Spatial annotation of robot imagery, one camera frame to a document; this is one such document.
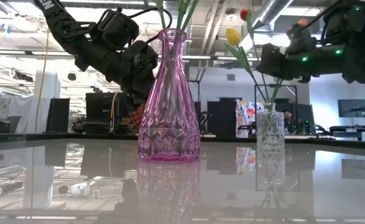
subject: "yellow tulip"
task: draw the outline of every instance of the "yellow tulip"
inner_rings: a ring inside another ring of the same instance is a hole
[[[240,34],[234,28],[228,28],[225,35],[227,36],[228,44],[232,46],[238,45],[241,40]]]

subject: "ceiling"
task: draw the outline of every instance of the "ceiling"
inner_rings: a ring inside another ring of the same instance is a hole
[[[104,10],[108,8],[116,9],[116,7],[122,7],[125,14],[132,15],[146,7],[154,7],[154,3],[151,0],[147,1],[61,0],[61,3],[77,21],[96,22]],[[185,54],[229,56],[224,47],[224,43],[226,43],[225,30],[228,27],[234,27],[239,31],[243,30],[242,35],[246,36],[242,26],[244,22],[239,19],[239,12],[243,8],[254,8],[255,14],[262,7],[262,0],[253,1],[200,0],[190,26],[186,31],[188,39]],[[268,32],[259,30],[256,33],[255,42],[257,44],[271,42],[276,45],[288,45],[289,40],[284,32],[289,28],[290,24],[303,18],[303,16],[311,19],[330,4],[331,1],[294,0],[276,20],[273,30]],[[164,7],[172,12],[173,17],[176,17],[178,13],[177,0],[165,0]],[[148,40],[161,30],[160,18],[155,11],[138,16],[134,20],[140,27],[138,40]],[[210,30],[210,34],[205,38],[207,26],[209,26],[208,31]],[[9,33],[7,30],[4,31],[4,28],[7,27],[9,27]],[[317,34],[320,27],[321,24],[315,24],[311,30],[312,33]],[[21,96],[32,93],[33,83],[15,79],[13,76],[14,72],[17,71],[35,79],[36,70],[42,67],[44,63],[42,52],[45,51],[46,32],[47,24],[43,14],[34,5],[33,1],[0,1],[0,50],[13,50],[13,52],[21,50],[37,51],[37,53],[29,57],[0,55],[0,83],[26,84],[25,86],[0,86],[0,93]],[[161,53],[160,41],[153,41],[151,46],[157,53]],[[247,47],[246,50],[249,53],[253,53],[251,46]],[[63,49],[51,35],[49,38],[49,51],[63,52]],[[87,72],[80,72],[74,65],[73,57],[52,57],[50,60],[54,60],[59,65],[59,68],[62,68],[60,69],[62,76],[61,86],[76,85],[81,87],[63,88],[61,91],[61,97],[71,98],[75,101],[75,108],[84,109],[84,95],[92,92],[92,86],[101,86],[105,88],[105,91],[118,91],[117,84],[108,83],[105,77],[93,68],[89,68]],[[218,67],[220,65],[219,63],[211,63],[210,66]],[[76,73],[77,80],[73,82],[68,80],[67,75],[69,73]]]

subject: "reflective tabletop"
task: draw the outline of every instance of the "reflective tabletop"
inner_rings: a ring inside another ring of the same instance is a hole
[[[136,141],[0,143],[0,223],[365,223],[365,150],[203,142],[165,164]]]

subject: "ventilation duct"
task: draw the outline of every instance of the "ventilation duct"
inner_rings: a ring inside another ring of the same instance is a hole
[[[264,0],[260,10],[255,13],[254,29],[273,24],[292,2],[293,0]]]

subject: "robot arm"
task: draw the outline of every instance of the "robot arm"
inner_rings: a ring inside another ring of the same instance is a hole
[[[325,22],[321,40],[311,37],[309,26]],[[259,72],[284,80],[342,73],[348,82],[365,84],[365,2],[339,0],[306,26],[294,24],[287,31],[291,44],[281,53],[272,44],[263,46]]]
[[[78,22],[59,0],[34,1],[44,13],[54,39],[66,52],[75,55],[75,64],[81,71],[92,66],[108,82],[119,84],[131,103],[145,103],[154,82],[152,69],[157,66],[158,55],[146,42],[131,45],[139,32],[133,16],[122,14],[120,8],[108,9],[98,23]]]

